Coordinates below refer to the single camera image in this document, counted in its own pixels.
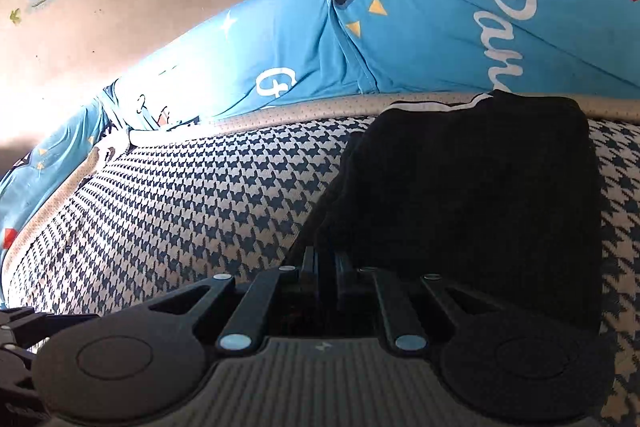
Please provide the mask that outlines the blue printed sofa cover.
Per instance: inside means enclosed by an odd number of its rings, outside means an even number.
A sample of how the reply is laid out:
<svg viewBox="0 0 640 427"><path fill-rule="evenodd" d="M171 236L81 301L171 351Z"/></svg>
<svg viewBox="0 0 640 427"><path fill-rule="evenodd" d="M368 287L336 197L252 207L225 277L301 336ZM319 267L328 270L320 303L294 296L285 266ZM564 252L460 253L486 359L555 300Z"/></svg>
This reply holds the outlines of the blue printed sofa cover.
<svg viewBox="0 0 640 427"><path fill-rule="evenodd" d="M637 98L639 0L246 0L105 87L1 182L1 246L114 129L370 93Z"/></svg>

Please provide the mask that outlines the black jacket garment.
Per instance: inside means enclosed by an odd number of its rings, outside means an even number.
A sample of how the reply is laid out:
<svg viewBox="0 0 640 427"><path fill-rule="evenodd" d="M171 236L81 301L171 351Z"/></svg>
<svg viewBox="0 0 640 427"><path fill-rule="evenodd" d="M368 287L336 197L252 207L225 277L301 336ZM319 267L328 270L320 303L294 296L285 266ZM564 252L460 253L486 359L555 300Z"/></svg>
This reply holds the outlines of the black jacket garment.
<svg viewBox="0 0 640 427"><path fill-rule="evenodd" d="M558 96L396 103L349 137L288 259L439 274L596 333L601 179L588 121Z"/></svg>

